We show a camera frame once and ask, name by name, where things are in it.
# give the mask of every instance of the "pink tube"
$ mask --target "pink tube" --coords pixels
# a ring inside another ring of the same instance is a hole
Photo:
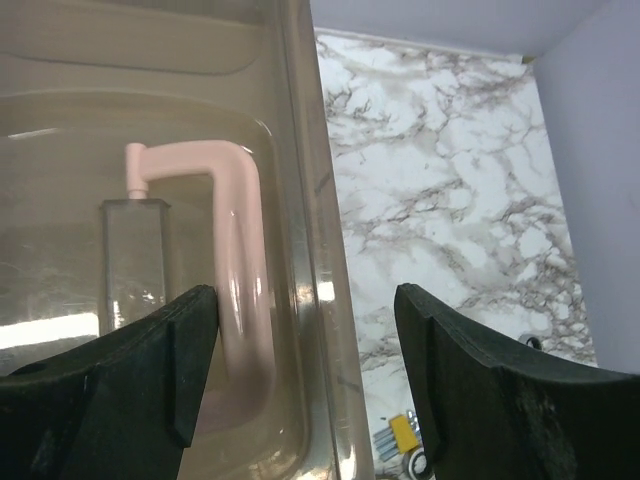
[[[126,156],[131,199],[146,198],[149,182],[161,178],[213,179],[215,288],[229,387],[205,392],[196,428],[241,425],[264,409],[275,386],[258,169],[242,147],[221,140],[152,148],[132,143]]]

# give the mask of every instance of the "gray wall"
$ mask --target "gray wall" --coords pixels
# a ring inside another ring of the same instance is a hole
[[[640,373],[640,1],[535,65],[599,364]]]
[[[311,0],[318,27],[540,55],[606,0]]]

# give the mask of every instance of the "small black object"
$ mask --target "small black object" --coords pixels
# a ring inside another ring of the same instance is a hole
[[[417,285],[395,316],[438,480],[640,478],[640,376],[539,352]]]
[[[218,330],[211,287],[0,378],[0,478],[175,480]]]

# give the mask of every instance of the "marble surface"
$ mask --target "marble surface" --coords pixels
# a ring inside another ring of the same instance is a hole
[[[371,431],[412,408],[392,308],[404,282],[593,363],[530,68],[322,32],[317,46]]]

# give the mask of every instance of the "yellow block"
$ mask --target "yellow block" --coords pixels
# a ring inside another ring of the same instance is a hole
[[[393,430],[393,436],[398,444],[400,453],[407,453],[420,445],[416,434],[413,433],[409,420],[404,415],[398,415],[389,420],[389,426]]]

